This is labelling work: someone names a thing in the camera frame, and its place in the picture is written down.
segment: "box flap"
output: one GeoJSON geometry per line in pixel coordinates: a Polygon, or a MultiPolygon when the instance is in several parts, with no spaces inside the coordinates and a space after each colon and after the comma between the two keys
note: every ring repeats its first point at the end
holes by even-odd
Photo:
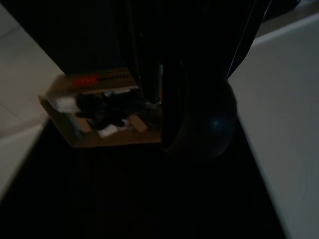
{"type": "Polygon", "coordinates": [[[138,89],[126,67],[103,72],[59,76],[46,93],[46,97],[93,94],[106,91],[138,89]]]}
{"type": "Polygon", "coordinates": [[[44,99],[43,97],[39,97],[39,100],[40,100],[40,104],[45,109],[47,114],[50,116],[54,125],[62,133],[66,141],[70,145],[73,145],[78,138],[74,134],[73,125],[71,121],[69,120],[69,118],[65,114],[61,114],[60,112],[56,111],[51,106],[48,100],[44,99]]]}

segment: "white floor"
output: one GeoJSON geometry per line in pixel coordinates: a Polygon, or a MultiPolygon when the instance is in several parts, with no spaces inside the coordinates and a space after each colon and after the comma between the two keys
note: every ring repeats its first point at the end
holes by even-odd
{"type": "Polygon", "coordinates": [[[62,71],[0,5],[0,138],[42,123],[38,103],[62,71]]]}
{"type": "Polygon", "coordinates": [[[256,38],[229,78],[287,238],[319,238],[319,13],[256,38]]]}
{"type": "Polygon", "coordinates": [[[37,96],[60,74],[0,5],[0,200],[47,119],[37,96]]]}

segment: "cardboard box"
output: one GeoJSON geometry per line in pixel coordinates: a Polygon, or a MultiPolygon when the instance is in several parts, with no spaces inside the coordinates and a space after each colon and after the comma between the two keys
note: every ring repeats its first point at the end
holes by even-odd
{"type": "Polygon", "coordinates": [[[141,120],[141,118],[137,115],[129,116],[128,120],[139,133],[144,133],[149,129],[143,120],[141,120]]]}
{"type": "Polygon", "coordinates": [[[160,142],[159,131],[139,133],[137,130],[126,130],[120,131],[107,138],[101,138],[96,130],[92,130],[78,137],[74,133],[73,124],[69,117],[55,110],[48,101],[48,99],[60,96],[75,96],[80,93],[92,94],[125,89],[138,89],[138,86],[127,68],[117,68],[85,75],[60,76],[52,84],[45,96],[39,97],[39,100],[55,126],[72,147],[97,147],[160,142]]]}

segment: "dark floor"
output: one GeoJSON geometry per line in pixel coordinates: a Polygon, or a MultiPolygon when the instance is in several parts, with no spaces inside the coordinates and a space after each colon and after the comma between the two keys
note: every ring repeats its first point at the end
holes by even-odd
{"type": "Polygon", "coordinates": [[[215,163],[159,144],[72,149],[49,123],[0,204],[2,238],[285,238],[238,124],[215,163]]]}

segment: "tile floor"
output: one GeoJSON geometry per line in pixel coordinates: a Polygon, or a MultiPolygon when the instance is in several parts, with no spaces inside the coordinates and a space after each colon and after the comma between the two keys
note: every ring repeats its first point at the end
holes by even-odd
{"type": "Polygon", "coordinates": [[[37,96],[59,74],[57,65],[0,5],[0,138],[46,119],[37,96]]]}
{"type": "Polygon", "coordinates": [[[41,130],[38,125],[0,139],[0,200],[41,130]]]}

